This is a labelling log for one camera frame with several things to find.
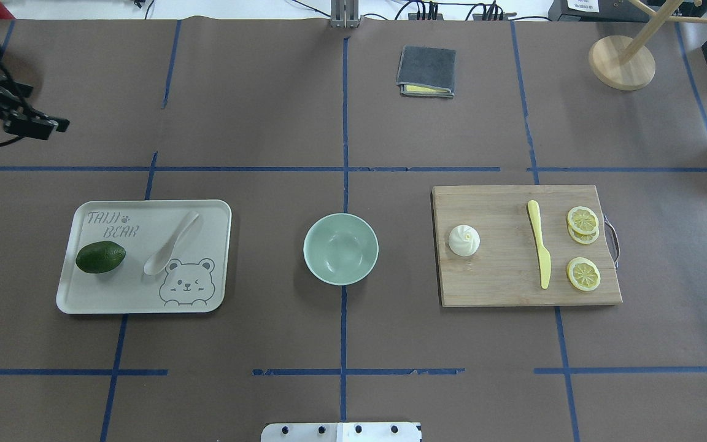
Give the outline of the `white ceramic soup spoon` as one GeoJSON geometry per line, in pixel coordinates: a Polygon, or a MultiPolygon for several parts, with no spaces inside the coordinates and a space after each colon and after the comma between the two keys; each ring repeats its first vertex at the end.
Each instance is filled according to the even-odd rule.
{"type": "Polygon", "coordinates": [[[179,243],[182,236],[190,229],[194,223],[200,218],[199,212],[187,212],[182,220],[177,224],[174,231],[165,240],[165,243],[145,262],[142,272],[145,275],[157,275],[162,272],[169,260],[172,257],[174,249],[179,243]]]}

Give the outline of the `light green bowl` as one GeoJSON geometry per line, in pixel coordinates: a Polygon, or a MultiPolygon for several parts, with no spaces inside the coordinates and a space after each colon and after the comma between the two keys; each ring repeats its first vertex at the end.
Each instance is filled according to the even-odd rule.
{"type": "Polygon", "coordinates": [[[379,258],[375,230],[364,219],[334,213],[318,219],[303,242],[304,262],[322,282],[343,286],[367,277],[379,258]]]}

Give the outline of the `white steamed bun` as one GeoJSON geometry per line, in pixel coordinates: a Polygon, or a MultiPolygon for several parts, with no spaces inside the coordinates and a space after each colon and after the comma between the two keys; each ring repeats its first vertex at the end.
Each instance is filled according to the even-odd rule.
{"type": "Polygon", "coordinates": [[[479,250],[481,239],[479,232],[470,225],[457,225],[448,235],[449,249],[460,257],[470,257],[479,250]]]}

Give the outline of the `green avocado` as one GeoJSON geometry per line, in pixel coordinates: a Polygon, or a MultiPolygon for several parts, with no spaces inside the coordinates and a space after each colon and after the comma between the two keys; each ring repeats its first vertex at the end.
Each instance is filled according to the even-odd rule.
{"type": "Polygon", "coordinates": [[[83,246],[77,252],[78,269],[88,274],[103,274],[118,268],[126,257],[126,249],[113,241],[98,241],[83,246]]]}

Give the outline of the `white bear tray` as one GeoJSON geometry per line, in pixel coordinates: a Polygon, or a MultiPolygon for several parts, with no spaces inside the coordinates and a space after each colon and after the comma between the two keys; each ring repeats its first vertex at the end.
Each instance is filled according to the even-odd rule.
{"type": "Polygon", "coordinates": [[[90,201],[76,209],[56,305],[66,314],[211,312],[225,297],[230,205],[221,200],[90,201]],[[148,259],[189,213],[197,218],[179,237],[158,274],[148,259]],[[117,268],[90,274],[75,262],[78,251],[98,241],[125,249],[117,268]]]}

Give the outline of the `grey folded cloth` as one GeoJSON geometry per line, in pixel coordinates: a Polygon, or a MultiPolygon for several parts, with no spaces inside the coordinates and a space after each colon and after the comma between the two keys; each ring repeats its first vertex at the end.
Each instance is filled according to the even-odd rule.
{"type": "Polygon", "coordinates": [[[402,48],[396,73],[396,85],[407,97],[455,97],[455,59],[457,51],[451,48],[402,48]]]}

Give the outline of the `wooden cutting board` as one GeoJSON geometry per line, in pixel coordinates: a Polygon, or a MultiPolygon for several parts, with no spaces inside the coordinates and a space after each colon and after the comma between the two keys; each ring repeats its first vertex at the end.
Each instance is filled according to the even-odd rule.
{"type": "Polygon", "coordinates": [[[594,185],[457,185],[434,187],[435,227],[441,304],[444,307],[606,306],[623,302],[605,228],[593,244],[570,237],[567,213],[587,206],[601,217],[594,185]],[[544,243],[552,255],[548,289],[541,288],[538,254],[527,201],[541,209],[544,243]],[[470,257],[455,255],[448,235],[457,225],[474,227],[481,239],[470,257]],[[601,284],[583,292],[567,278],[567,264],[584,257],[597,265],[601,284]]]}

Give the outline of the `yellow plastic knife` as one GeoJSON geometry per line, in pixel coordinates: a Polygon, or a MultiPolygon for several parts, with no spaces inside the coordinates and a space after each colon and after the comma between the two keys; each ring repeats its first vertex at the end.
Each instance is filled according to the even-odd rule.
{"type": "Polygon", "coordinates": [[[527,201],[527,213],[538,254],[539,286],[548,289],[552,277],[552,255],[544,243],[541,208],[536,200],[527,201]]]}

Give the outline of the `lemon slice upper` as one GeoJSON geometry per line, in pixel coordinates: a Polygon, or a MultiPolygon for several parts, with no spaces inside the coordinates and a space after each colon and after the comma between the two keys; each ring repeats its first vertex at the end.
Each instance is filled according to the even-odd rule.
{"type": "Polygon", "coordinates": [[[568,227],[578,235],[594,235],[600,232],[600,219],[597,213],[587,206],[572,207],[567,213],[568,227]]]}

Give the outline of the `lemon slice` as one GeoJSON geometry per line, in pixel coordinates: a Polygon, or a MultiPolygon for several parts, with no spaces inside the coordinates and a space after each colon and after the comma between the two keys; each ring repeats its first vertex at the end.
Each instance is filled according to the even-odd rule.
{"type": "Polygon", "coordinates": [[[573,241],[576,241],[579,244],[593,244],[600,237],[600,232],[598,230],[595,230],[592,234],[584,235],[575,232],[571,226],[568,226],[567,229],[573,241]]]}
{"type": "Polygon", "coordinates": [[[572,207],[567,213],[568,227],[578,235],[594,235],[600,232],[600,219],[597,213],[587,206],[572,207]]]}

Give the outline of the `lemon slice lower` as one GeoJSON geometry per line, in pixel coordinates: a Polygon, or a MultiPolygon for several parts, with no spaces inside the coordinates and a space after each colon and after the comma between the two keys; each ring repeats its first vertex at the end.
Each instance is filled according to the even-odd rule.
{"type": "Polygon", "coordinates": [[[575,232],[571,226],[568,226],[567,229],[573,241],[576,241],[579,244],[593,244],[600,237],[600,232],[598,230],[595,230],[592,234],[584,235],[575,232]]]}

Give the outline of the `lemon slice single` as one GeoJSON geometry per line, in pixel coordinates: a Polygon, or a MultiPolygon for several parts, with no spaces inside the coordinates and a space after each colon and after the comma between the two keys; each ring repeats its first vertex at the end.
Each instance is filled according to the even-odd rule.
{"type": "Polygon", "coordinates": [[[601,284],[600,270],[588,258],[572,258],[567,264],[566,275],[570,284],[583,292],[593,291],[601,284]]]}

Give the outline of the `wooden mug tree stand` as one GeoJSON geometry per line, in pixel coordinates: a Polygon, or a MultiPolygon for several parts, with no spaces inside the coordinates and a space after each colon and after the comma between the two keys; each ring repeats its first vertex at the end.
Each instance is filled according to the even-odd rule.
{"type": "Polygon", "coordinates": [[[597,78],[607,86],[622,91],[642,89],[653,80],[656,62],[646,43],[666,22],[707,23],[707,18],[674,16],[682,1],[665,1],[657,10],[643,1],[630,3],[650,17],[640,33],[636,37],[622,34],[602,37],[587,54],[597,78]]]}

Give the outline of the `aluminium frame post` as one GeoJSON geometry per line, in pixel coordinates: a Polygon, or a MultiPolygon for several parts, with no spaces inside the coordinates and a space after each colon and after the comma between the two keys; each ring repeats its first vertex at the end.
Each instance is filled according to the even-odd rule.
{"type": "Polygon", "coordinates": [[[331,0],[330,26],[337,29],[358,28],[361,23],[359,0],[331,0]]]}

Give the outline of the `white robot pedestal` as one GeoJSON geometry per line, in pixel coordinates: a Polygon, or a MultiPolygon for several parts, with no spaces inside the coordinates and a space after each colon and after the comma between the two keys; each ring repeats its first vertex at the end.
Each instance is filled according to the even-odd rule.
{"type": "Polygon", "coordinates": [[[272,423],[261,441],[422,441],[416,422],[302,422],[272,423]]]}

